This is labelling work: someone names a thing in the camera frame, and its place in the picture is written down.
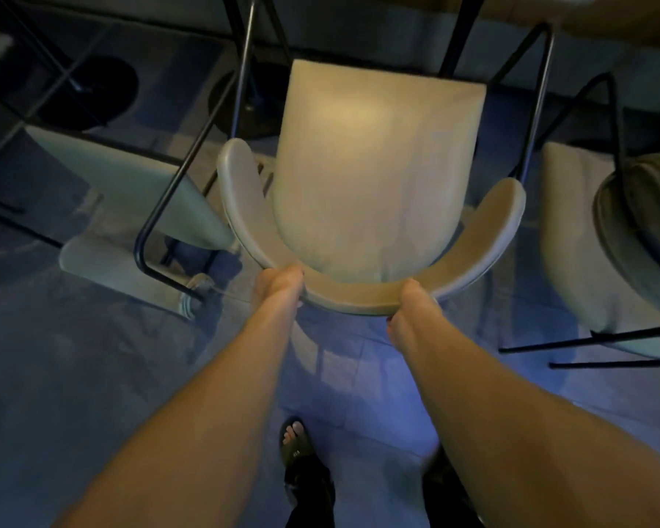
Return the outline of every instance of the hand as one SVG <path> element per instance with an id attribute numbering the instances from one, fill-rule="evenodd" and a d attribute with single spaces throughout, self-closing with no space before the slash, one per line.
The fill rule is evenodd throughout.
<path id="1" fill-rule="evenodd" d="M 302 290 L 303 266 L 300 263 L 293 263 L 283 269 L 264 269 L 254 282 L 252 313 L 270 299 L 295 308 Z"/>
<path id="2" fill-rule="evenodd" d="M 424 315 L 427 310 L 438 310 L 442 317 L 442 310 L 438 303 L 414 279 L 407 279 L 401 288 L 398 311 L 386 319 L 386 332 L 389 341 L 396 350 L 405 354 L 408 348 L 416 346 L 417 333 L 413 319 L 417 315 Z"/>

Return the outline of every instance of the white leather seat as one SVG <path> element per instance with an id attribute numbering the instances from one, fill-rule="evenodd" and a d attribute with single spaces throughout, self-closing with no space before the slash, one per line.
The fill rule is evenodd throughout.
<path id="1" fill-rule="evenodd" d="M 28 126 L 26 132 L 44 150 L 101 193 L 107 210 L 125 218 L 138 230 L 158 202 L 176 166 L 93 141 Z M 184 177 L 157 224 L 157 229 L 185 243 L 222 250 L 235 238 L 210 204 Z M 68 241 L 59 256 L 61 269 L 161 309 L 193 318 L 191 297 L 141 272 L 132 249 L 84 233 Z M 179 283 L 200 292 L 211 285 L 207 275 L 176 275 L 165 267 L 149 265 Z"/>
<path id="2" fill-rule="evenodd" d="M 458 292 L 499 258 L 526 200 L 518 181 L 501 180 L 440 257 L 464 203 L 484 96 L 480 84 L 294 61 L 272 207 L 247 144 L 220 152 L 232 229 L 264 267 L 305 263 L 305 296 L 326 308 L 392 314 L 409 276 L 437 298 Z"/>
<path id="3" fill-rule="evenodd" d="M 593 221 L 594 197 L 614 171 L 609 156 L 547 143 L 543 148 L 540 250 L 553 287 L 592 331 L 619 333 L 660 326 L 660 310 L 619 274 Z M 660 337 L 616 348 L 660 358 Z"/>

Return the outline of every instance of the round black table base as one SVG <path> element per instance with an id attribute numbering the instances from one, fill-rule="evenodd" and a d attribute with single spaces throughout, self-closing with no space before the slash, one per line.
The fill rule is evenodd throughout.
<path id="1" fill-rule="evenodd" d="M 233 73 L 225 74 L 215 84 L 208 97 L 208 112 L 220 101 L 222 91 Z M 283 106 L 289 90 L 290 69 L 272 62 L 255 62 L 254 80 L 247 88 L 247 99 L 240 110 L 237 137 L 245 140 L 262 139 L 281 133 Z M 235 93 L 230 92 L 217 114 L 215 125 L 230 134 L 235 108 Z"/>
<path id="2" fill-rule="evenodd" d="M 129 109 L 139 89 L 139 78 L 130 65 L 104 55 L 83 61 L 72 79 L 81 90 L 66 82 L 56 91 L 39 110 L 44 124 L 75 132 L 106 125 Z"/>

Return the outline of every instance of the person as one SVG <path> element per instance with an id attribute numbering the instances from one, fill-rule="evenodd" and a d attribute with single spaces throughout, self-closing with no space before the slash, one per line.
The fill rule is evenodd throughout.
<path id="1" fill-rule="evenodd" d="M 302 290 L 299 265 L 262 271 L 237 337 L 125 442 L 55 526 L 235 526 Z M 502 366 L 414 280 L 387 330 L 486 526 L 660 527 L 660 454 Z M 333 526 L 334 487 L 308 430 L 291 419 L 281 434 L 297 502 L 289 526 Z M 423 490 L 436 491 L 425 479 Z M 456 500 L 430 503 L 433 526 L 454 518 Z"/>

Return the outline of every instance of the black pants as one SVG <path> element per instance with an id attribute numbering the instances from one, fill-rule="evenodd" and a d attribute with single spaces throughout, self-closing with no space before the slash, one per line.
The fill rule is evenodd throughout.
<path id="1" fill-rule="evenodd" d="M 335 486 L 316 455 L 294 462 L 286 471 L 286 488 L 297 501 L 286 528 L 334 528 Z M 423 478 L 423 501 L 431 528 L 482 528 L 454 471 Z"/>

